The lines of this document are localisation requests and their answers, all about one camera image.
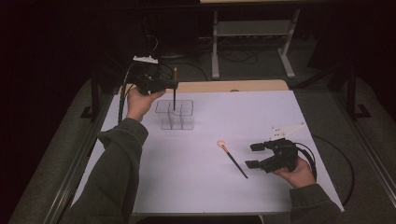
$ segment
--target dark background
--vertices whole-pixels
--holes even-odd
[[[101,88],[111,93],[121,84],[132,58],[149,55],[152,40],[147,35],[161,41],[157,56],[169,49],[195,53],[198,36],[211,36],[209,11],[81,10],[122,7],[126,2],[130,7],[138,1],[91,0],[83,5],[78,1],[2,1],[1,223],[11,216],[67,108],[93,71]],[[260,14],[228,12],[223,19],[255,19]],[[294,37],[319,39],[310,63],[319,69],[351,53],[359,76],[396,119],[394,22],[393,7],[380,2],[335,9],[311,7],[303,9]]]

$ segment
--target white table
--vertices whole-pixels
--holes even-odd
[[[166,93],[161,100],[171,100],[172,97],[171,93]],[[193,92],[179,93],[177,99],[193,100],[194,129],[161,130],[154,112],[155,103],[144,117],[142,123],[148,128],[149,136],[143,146],[134,215],[265,215],[289,212],[290,185],[263,170],[249,170],[245,161],[261,161],[274,155],[271,150],[252,152],[249,148],[253,143],[268,141],[273,126],[305,122],[293,92]],[[118,104],[119,96],[116,96],[102,130],[117,124]],[[248,179],[217,146],[219,139],[226,142]],[[344,210],[308,127],[287,139],[311,148],[317,159],[318,183]],[[75,200],[103,151],[98,141]]]

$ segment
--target clear plastic container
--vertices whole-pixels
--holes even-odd
[[[155,108],[163,130],[194,129],[192,111],[193,101],[191,100],[176,100],[175,110],[173,100],[160,100]]]

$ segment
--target black cable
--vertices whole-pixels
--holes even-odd
[[[169,65],[167,65],[166,63],[159,63],[159,65],[160,65],[160,69],[161,69],[161,66],[164,66],[164,67],[166,67],[167,69],[169,69],[169,71],[170,71],[170,73],[165,73],[165,72],[163,72],[164,74],[166,74],[165,79],[168,79],[168,80],[173,79],[173,72],[174,72],[173,68],[171,68],[171,67],[170,67]]]
[[[128,95],[129,90],[134,86],[134,84],[132,84],[129,88],[128,91],[126,91],[125,97]]]
[[[309,150],[309,152],[311,152],[311,155],[312,155],[312,159],[314,160],[314,162],[316,162],[317,160],[315,159],[315,155],[314,155],[314,153],[312,152],[312,150],[308,147],[308,146],[306,146],[306,145],[303,145],[303,144],[301,144],[301,143],[296,143],[297,145],[300,145],[300,146],[303,146],[303,147],[305,147],[306,149],[308,149]]]
[[[318,179],[318,172],[317,172],[317,165],[316,162],[312,159],[312,157],[309,156],[309,154],[306,152],[306,150],[300,149],[297,147],[297,149],[304,154],[306,159],[309,161],[309,164],[311,165],[311,171],[312,175],[314,176],[315,180]]]
[[[131,65],[129,65],[126,74],[125,74],[125,78],[122,82],[122,88],[121,88],[121,94],[120,94],[120,107],[119,107],[119,123],[121,123],[122,121],[122,112],[123,112],[123,107],[125,104],[125,92],[126,92],[126,84],[127,84],[127,80],[128,80],[128,76],[129,76],[129,71],[131,70],[131,68],[135,65],[136,63],[133,62],[131,63]]]
[[[317,139],[322,140],[323,142],[325,142],[325,143],[329,144],[330,146],[332,146],[333,148],[335,148],[344,157],[344,159],[346,160],[347,164],[349,165],[349,169],[350,169],[350,172],[351,172],[351,175],[352,175],[352,177],[351,177],[352,179],[351,179],[351,186],[350,186],[350,189],[349,189],[349,193],[347,194],[346,199],[342,202],[342,205],[345,206],[347,204],[347,202],[349,201],[350,197],[352,196],[353,189],[355,188],[355,171],[353,169],[352,163],[347,158],[347,155],[344,152],[342,152],[339,147],[335,146],[333,143],[331,143],[330,141],[328,141],[328,140],[326,140],[326,139],[324,139],[324,138],[322,138],[320,136],[317,136],[317,135],[314,135],[314,134],[312,134],[312,136],[316,137]]]
[[[236,51],[245,53],[245,54],[247,55],[246,58],[244,58],[244,59],[239,59],[239,58],[237,58],[236,56],[233,56],[233,53],[236,52]],[[257,52],[257,53],[253,53],[252,55],[250,55],[249,53],[247,53],[246,50],[233,50],[231,53],[227,54],[227,56],[229,56],[229,57],[224,56],[224,54],[225,54],[225,53],[224,53],[223,51],[219,51],[219,53],[218,53],[218,55],[219,55],[223,60],[228,61],[228,62],[231,62],[231,63],[255,64],[255,63],[257,63],[257,62],[259,61],[259,54],[260,54],[260,53]],[[255,58],[254,62],[252,62],[252,63],[247,63],[247,61],[250,60],[250,59],[252,59],[253,57]]]

